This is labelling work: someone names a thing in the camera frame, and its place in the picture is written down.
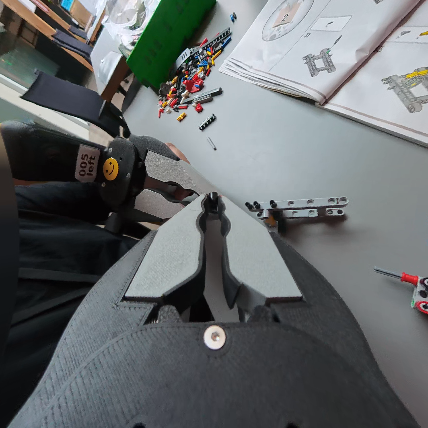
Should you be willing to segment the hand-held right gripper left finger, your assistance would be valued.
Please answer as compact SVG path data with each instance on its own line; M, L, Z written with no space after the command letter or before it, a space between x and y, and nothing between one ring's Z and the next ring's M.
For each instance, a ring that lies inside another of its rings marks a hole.
M198 196L158 228L125 300L190 307L200 299L206 277L207 197Z

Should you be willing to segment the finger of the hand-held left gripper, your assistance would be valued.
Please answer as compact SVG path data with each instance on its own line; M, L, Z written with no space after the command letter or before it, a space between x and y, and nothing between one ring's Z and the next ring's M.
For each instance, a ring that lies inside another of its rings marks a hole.
M192 191L176 189L173 194L158 189L144 189L136 197L133 219L137 222L164 222L184 209Z
M189 163L182 159L173 160L161 154L147 151L144 160L146 175L159 182L177 185L178 187L191 191L197 195L216 192L220 194L220 189L205 179Z

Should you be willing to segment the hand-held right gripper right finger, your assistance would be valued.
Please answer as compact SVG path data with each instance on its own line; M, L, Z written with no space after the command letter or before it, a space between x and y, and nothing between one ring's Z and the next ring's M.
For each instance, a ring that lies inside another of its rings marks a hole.
M218 197L222 283L230 309L300 301L302 292L268 229L223 195Z

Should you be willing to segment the grey lego frame assembly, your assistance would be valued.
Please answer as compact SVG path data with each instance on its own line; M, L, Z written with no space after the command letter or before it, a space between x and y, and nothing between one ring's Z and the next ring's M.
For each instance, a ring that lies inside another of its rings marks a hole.
M342 217L349 199L345 196L245 202L248 211L268 227L286 230L288 220Z

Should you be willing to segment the pile of loose lego pieces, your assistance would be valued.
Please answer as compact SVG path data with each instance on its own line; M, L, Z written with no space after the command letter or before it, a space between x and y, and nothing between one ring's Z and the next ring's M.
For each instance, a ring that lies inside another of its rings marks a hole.
M204 105L222 94L222 88L206 89L206 79L212 74L215 62L231 42L230 27L218 32L213 38L185 49L175 62L174 76L160 85L158 91L158 118L177 113L182 122L188 109L202 114Z

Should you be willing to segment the partly built lego model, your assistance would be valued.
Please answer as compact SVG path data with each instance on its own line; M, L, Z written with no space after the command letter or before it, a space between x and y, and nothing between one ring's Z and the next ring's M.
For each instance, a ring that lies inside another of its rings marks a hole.
M414 286L410 307L423 313L428 314L428 278L425 276L410 275L405 272L396 273L389 270L384 270L379 267L374 267L374 271L395 279L400 280Z

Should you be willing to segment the lego instruction booklet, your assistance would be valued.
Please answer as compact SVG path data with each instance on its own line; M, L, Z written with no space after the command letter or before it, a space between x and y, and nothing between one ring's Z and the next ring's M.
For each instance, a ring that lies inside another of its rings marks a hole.
M427 147L427 1L268 1L220 71Z

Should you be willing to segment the person's left hand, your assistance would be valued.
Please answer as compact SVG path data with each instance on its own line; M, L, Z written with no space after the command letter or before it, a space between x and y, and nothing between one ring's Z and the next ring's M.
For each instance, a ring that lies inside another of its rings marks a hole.
M190 164L189 160L187 159L187 157L184 155L184 153L179 150L174 144L170 143L170 142L166 142L165 143L168 148L177 156L179 157L181 160L187 162Z

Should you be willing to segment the black office chair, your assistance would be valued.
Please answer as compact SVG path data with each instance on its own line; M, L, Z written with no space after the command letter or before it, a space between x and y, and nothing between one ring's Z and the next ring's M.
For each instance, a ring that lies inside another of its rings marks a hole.
M21 99L90 122L112 137L131 135L121 111L97 92L37 71L36 79Z

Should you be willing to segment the grey wood-edged side table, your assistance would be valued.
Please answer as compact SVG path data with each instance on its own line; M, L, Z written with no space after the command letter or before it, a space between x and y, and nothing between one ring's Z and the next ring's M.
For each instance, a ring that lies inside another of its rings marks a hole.
M102 29L90 55L98 94L111 102L116 93L124 95L122 110L134 101L141 83L126 63L119 44Z

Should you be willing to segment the person's dark clothing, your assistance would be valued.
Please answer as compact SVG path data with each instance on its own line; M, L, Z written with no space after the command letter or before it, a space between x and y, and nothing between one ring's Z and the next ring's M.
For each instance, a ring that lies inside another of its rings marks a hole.
M99 278L149 229L125 234L89 220L19 209L19 278L1 365L1 427L34 390L72 314Z

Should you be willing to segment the green plastic bin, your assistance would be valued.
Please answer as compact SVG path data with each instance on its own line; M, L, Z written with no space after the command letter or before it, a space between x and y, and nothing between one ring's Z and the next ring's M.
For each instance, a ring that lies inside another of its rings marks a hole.
M142 85L159 88L215 0L162 0L127 58Z

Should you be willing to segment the clear plastic bags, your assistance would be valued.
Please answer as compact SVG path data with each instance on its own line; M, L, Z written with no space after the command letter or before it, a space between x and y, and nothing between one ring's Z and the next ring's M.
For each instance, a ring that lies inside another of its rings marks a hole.
M103 26L128 58L144 32L160 0L108 0Z

